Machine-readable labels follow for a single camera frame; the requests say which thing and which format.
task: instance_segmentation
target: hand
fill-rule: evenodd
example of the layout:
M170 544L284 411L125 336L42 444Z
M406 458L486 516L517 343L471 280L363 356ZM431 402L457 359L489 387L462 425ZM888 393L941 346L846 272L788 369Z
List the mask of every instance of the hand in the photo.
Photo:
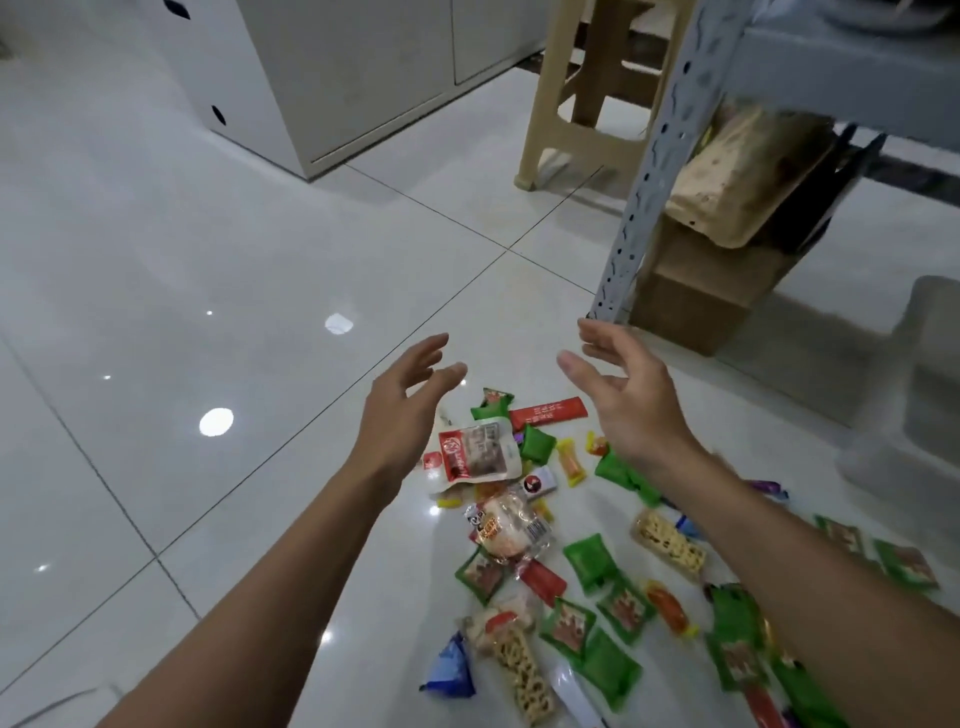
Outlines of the hand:
M423 455L440 398L467 375L463 362L433 370L449 338L439 333L414 344L373 381L367 395L360 433L345 467L372 476L384 489L383 505L394 499L400 482ZM407 389L421 382L426 383L407 397Z
M566 377L593 400L613 451L641 473L653 474L691 448L702 450L686 426L666 365L627 328L591 319L578 325L584 353L627 374L601 375L573 352L557 356Z

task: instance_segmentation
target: left hand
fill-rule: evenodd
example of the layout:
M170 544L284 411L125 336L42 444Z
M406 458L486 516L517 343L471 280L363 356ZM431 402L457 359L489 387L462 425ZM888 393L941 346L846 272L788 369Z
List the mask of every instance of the left hand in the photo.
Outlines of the left hand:
M414 344L373 381L367 395L347 467L373 476L383 489L383 505L394 499L423 455L441 397L467 375L463 362L433 370L449 338L439 333ZM407 397L407 389L421 382L426 383Z

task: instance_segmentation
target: snack package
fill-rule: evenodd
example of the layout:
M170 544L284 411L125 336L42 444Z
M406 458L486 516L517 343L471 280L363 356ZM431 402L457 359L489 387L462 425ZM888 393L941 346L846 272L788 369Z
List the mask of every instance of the snack package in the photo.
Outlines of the snack package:
M725 640L714 632L704 639L725 692L741 691L753 684L766 685L769 678L752 644L746 640Z
M880 539L874 539L874 548L883 570L898 584L917 592L940 589L933 569L918 548L897 546Z
M831 541L835 541L850 553L855 553L857 556L866 556L859 528L853 525L845 525L826 516L815 515L813 520L816 522L817 528L826 533L827 538Z
M434 659L420 691L436 692L443 697L473 697L476 694L464 651L464 638L459 632Z
M543 620L540 637L571 662L580 662L587 646L587 636L596 619L596 615L586 607L557 597L553 611Z
M610 593L597 602L597 610L624 644L635 643L657 613L657 608L622 574L613 580Z
M620 649L600 627L592 630L582 663L571 663L598 691L615 713L627 702L627 696L640 679L643 669Z
M663 584L659 581L648 581L643 585L643 592L654 605L663 621L677 637L692 638L697 635L700 628L696 624L691 624L687 617L684 607L675 596L673 596Z
M593 430L588 430L587 452L589 452L591 455L599 455L600 457L603 457L610 452L610 443L607 442L607 438L603 435L597 436L593 434Z
M587 416L587 408L579 397L569 400L538 404L536 407L515 409L510 413L510 422L514 425L514 432L523 429L524 425L547 425L549 423L563 423L567 420L576 420Z
M477 544L494 561L514 567L517 574L550 545L550 526L534 513L518 485L469 505L465 515Z
M707 552L693 544L676 527L656 511L647 509L637 516L630 535L685 577L696 581L700 577Z
M523 485L523 492L526 494L527 500L533 500L557 490L557 478L545 465L540 466L529 475L525 475L520 482Z
M478 546L456 572L457 580L463 582L483 605L488 604L503 586L506 576L507 570L497 564L482 546Z
M577 446L572 437L567 437L557 443L557 453L560 455L560 465L566 475L566 484L573 488L580 485L586 477L587 471L577 460Z
M565 546L564 556L577 574L585 595L593 594L620 573L599 533Z
M550 718L557 710L553 691L540 673L523 631L512 622L498 624L491 631L493 654L514 692L514 702L527 725Z
M523 428L523 444L520 446L520 457L532 463L543 466L550 459L550 453L557 445L557 438L548 435L533 425Z

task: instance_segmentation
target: blue wrapper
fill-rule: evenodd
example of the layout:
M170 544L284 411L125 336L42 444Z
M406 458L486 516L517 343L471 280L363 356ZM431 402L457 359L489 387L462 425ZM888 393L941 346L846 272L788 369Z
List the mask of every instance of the blue wrapper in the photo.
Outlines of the blue wrapper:
M444 650L434 659L420 691L437 692L444 697L476 695L467 653L464 651L464 636L459 632L450 638Z

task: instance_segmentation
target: right hand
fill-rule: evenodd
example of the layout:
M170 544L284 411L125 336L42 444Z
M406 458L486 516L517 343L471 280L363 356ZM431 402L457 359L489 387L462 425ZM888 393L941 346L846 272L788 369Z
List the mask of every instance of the right hand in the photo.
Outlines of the right hand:
M615 364L627 375L601 375L573 352L557 355L566 377L593 400L613 451L645 474L703 451L686 425L666 365L628 328L591 319L580 319L578 325L584 354Z

